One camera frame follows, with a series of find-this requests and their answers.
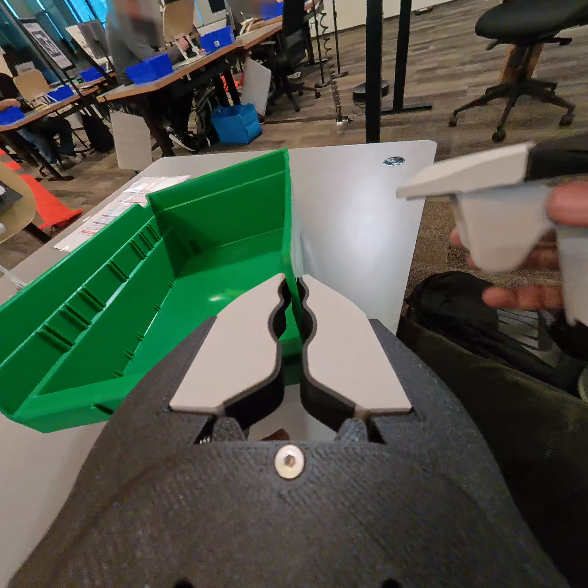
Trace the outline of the person's right hand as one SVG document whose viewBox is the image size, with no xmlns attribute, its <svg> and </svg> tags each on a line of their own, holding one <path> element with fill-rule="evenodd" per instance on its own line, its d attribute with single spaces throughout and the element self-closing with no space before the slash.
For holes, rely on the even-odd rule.
<svg viewBox="0 0 588 588">
<path fill-rule="evenodd" d="M 587 228 L 587 182 L 575 181 L 556 186 L 546 202 L 548 217 L 555 224 Z M 545 234 L 522 263 L 524 268 L 559 268 L 555 233 Z M 489 286 L 481 295 L 489 307 L 522 311 L 561 310 L 564 308 L 560 286 L 525 285 L 515 288 Z"/>
</svg>

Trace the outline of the green plastic bin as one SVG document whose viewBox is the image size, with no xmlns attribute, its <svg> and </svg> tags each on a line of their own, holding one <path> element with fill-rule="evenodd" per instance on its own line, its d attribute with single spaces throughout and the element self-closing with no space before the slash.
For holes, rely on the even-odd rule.
<svg viewBox="0 0 588 588">
<path fill-rule="evenodd" d="M 298 219 L 283 149 L 146 197 L 1 306 L 1 413 L 42 433 L 105 421 L 205 320 L 282 273 L 300 353 Z"/>
</svg>

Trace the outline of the wooden edged table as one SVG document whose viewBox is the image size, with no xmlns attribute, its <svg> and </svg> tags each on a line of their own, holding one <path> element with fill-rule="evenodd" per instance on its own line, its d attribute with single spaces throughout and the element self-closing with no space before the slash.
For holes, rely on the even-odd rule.
<svg viewBox="0 0 588 588">
<path fill-rule="evenodd" d="M 173 157 L 172 141 L 168 133 L 156 119 L 147 96 L 153 92 L 164 89 L 184 77 L 190 77 L 194 86 L 201 86 L 213 82 L 217 92 L 219 103 L 225 107 L 229 105 L 228 96 L 232 104 L 240 103 L 240 93 L 235 85 L 231 68 L 238 61 L 244 61 L 248 50 L 279 33 L 281 23 L 262 26 L 254 31 L 238 37 L 231 45 L 220 48 L 211 54 L 203 54 L 191 62 L 181 62 L 173 66 L 173 71 L 165 77 L 146 82 L 144 84 L 132 84 L 118 86 L 117 88 L 98 95 L 100 103 L 120 102 L 124 105 L 136 107 L 139 115 L 143 117 L 152 136 L 164 157 Z"/>
<path fill-rule="evenodd" d="M 89 98 L 96 92 L 98 92 L 97 82 L 82 89 L 72 85 L 62 85 L 60 88 L 51 90 L 48 93 L 48 96 L 46 97 L 48 98 L 47 101 L 39 100 L 33 104 L 28 103 L 19 94 L 19 100 L 32 107 L 32 111 L 26 113 L 25 118 L 21 121 L 9 126 L 2 126 L 1 142 L 3 144 L 11 145 L 11 147 L 21 155 L 26 153 L 25 158 L 28 161 L 32 162 L 34 160 L 41 168 L 47 169 L 52 176 L 50 181 L 73 180 L 73 176 L 62 175 L 59 172 L 59 170 L 66 171 L 67 169 L 63 170 L 59 165 L 51 165 L 48 163 L 36 147 L 20 136 L 17 130 L 40 118 L 59 116 L 60 118 L 66 119 L 67 116 L 74 114 L 81 109 L 90 108 L 91 105 L 96 106 L 96 100 L 94 98 Z"/>
</svg>

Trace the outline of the printed paper sheet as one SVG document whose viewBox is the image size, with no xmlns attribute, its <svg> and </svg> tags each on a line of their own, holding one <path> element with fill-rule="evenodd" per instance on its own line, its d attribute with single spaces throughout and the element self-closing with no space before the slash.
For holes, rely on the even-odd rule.
<svg viewBox="0 0 588 588">
<path fill-rule="evenodd" d="M 75 232 L 57 242 L 53 248 L 62 252 L 71 253 L 134 205 L 140 205 L 143 208 L 146 207 L 148 205 L 147 196 L 149 194 L 167 187 L 173 187 L 188 179 L 189 175 L 177 175 L 147 176 L 136 180 L 108 206 L 86 219 Z"/>
</svg>

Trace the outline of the black office chair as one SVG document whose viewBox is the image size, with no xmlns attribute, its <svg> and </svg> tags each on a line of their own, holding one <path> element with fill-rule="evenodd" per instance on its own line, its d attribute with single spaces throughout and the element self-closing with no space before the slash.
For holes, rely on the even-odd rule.
<svg viewBox="0 0 588 588">
<path fill-rule="evenodd" d="M 506 81 L 488 87 L 480 97 L 456 108 L 448 126 L 454 128 L 465 111 L 505 99 L 504 112 L 491 138 L 492 142 L 500 143 L 506 137 L 505 125 L 511 110 L 523 96 L 564 109 L 559 125 L 570 126 L 575 118 L 575 106 L 557 96 L 556 82 L 534 78 L 532 63 L 543 45 L 564 47 L 571 43 L 571 38 L 559 35 L 562 31 L 586 25 L 587 1 L 505 1 L 482 14 L 474 32 L 491 41 L 488 51 L 498 45 L 512 47 L 506 63 L 511 74 Z"/>
<path fill-rule="evenodd" d="M 307 63 L 307 42 L 304 33 L 305 1 L 284 1 L 282 14 L 282 29 L 278 37 L 276 48 L 270 53 L 270 69 L 274 82 L 274 90 L 269 96 L 269 105 L 273 107 L 277 99 L 285 95 L 296 113 L 300 106 L 296 96 L 305 92 L 312 92 L 315 99 L 320 98 L 318 88 L 305 85 L 303 82 L 294 83 L 290 76 L 301 73 Z"/>
</svg>

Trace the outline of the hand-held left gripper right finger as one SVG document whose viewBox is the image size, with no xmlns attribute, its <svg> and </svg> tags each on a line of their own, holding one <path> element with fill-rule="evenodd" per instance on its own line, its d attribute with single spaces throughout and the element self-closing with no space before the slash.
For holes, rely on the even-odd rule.
<svg viewBox="0 0 588 588">
<path fill-rule="evenodd" d="M 299 278 L 299 296 L 306 412 L 334 431 L 353 417 L 408 415 L 411 401 L 366 314 L 311 275 Z"/>
</svg>

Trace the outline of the black and white shoe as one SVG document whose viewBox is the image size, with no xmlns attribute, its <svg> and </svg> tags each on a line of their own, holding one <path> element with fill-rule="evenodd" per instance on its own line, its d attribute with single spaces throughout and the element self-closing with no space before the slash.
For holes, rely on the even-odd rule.
<svg viewBox="0 0 588 588">
<path fill-rule="evenodd" d="M 584 399 L 587 327 L 560 310 L 493 308 L 490 283 L 464 272 L 427 277 L 406 299 L 408 317 L 468 352 Z"/>
</svg>

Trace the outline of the black post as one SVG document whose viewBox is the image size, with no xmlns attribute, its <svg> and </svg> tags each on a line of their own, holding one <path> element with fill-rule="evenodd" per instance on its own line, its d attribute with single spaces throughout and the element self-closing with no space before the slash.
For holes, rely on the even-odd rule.
<svg viewBox="0 0 588 588">
<path fill-rule="evenodd" d="M 380 142 L 383 1 L 366 2 L 365 141 Z"/>
</svg>

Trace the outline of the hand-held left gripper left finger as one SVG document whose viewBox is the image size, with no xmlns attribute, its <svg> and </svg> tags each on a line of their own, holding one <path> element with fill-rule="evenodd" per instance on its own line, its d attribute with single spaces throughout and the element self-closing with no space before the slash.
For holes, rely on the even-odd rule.
<svg viewBox="0 0 588 588">
<path fill-rule="evenodd" d="M 285 274 L 246 291 L 214 318 L 174 393 L 174 412 L 231 417 L 241 428 L 273 413 L 284 396 Z"/>
</svg>

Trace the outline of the sign on easel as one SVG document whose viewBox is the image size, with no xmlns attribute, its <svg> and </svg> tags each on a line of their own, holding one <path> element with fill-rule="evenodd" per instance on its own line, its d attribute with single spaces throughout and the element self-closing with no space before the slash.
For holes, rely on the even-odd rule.
<svg viewBox="0 0 588 588">
<path fill-rule="evenodd" d="M 48 56 L 48 58 L 60 69 L 69 70 L 75 67 L 75 63 L 66 55 L 61 46 L 44 30 L 44 28 L 34 19 L 24 19 L 19 21 L 27 34 Z"/>
</svg>

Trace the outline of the white leaning panel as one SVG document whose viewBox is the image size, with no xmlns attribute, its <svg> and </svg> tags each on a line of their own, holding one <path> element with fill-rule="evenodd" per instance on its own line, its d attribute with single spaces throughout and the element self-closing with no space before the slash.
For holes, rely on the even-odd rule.
<svg viewBox="0 0 588 588">
<path fill-rule="evenodd" d="M 243 71 L 240 103 L 253 105 L 258 115 L 265 116 L 271 80 L 271 70 L 248 56 Z"/>
<path fill-rule="evenodd" d="M 119 168 L 143 171 L 152 163 L 151 134 L 143 117 L 120 111 L 110 116 Z"/>
</svg>

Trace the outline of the black desk leg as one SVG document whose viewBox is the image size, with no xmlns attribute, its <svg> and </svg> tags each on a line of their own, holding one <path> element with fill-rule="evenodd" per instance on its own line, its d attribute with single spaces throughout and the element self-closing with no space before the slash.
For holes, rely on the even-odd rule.
<svg viewBox="0 0 588 588">
<path fill-rule="evenodd" d="M 400 1 L 399 27 L 396 42 L 396 57 L 394 66 L 393 102 L 391 108 L 381 109 L 381 117 L 416 112 L 427 112 L 432 110 L 433 108 L 432 103 L 418 105 L 405 104 L 405 84 L 408 62 L 412 3 L 412 1 Z"/>
</svg>

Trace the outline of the blue storage bin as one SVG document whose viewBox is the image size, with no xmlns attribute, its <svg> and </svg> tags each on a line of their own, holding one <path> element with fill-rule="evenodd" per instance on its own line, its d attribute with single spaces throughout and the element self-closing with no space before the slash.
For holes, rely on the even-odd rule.
<svg viewBox="0 0 588 588">
<path fill-rule="evenodd" d="M 248 145 L 262 134 L 253 104 L 218 106 L 212 112 L 211 121 L 219 141 L 226 145 Z"/>
</svg>

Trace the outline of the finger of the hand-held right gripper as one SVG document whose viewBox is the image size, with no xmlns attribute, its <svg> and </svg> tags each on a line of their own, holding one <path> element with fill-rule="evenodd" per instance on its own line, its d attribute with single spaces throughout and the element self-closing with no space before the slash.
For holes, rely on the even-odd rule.
<svg viewBox="0 0 588 588">
<path fill-rule="evenodd" d="M 398 199 L 424 199 L 516 185 L 525 180 L 534 143 L 518 143 L 435 162 L 398 187 Z"/>
</svg>

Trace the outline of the black backpack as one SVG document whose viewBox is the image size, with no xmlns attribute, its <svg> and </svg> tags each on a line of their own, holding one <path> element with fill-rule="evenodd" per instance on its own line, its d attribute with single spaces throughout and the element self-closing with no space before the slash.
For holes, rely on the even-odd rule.
<svg viewBox="0 0 588 588">
<path fill-rule="evenodd" d="M 192 100 L 194 113 L 194 136 L 199 149 L 209 148 L 219 142 L 212 115 L 219 106 L 217 92 L 212 85 L 195 89 Z"/>
</svg>

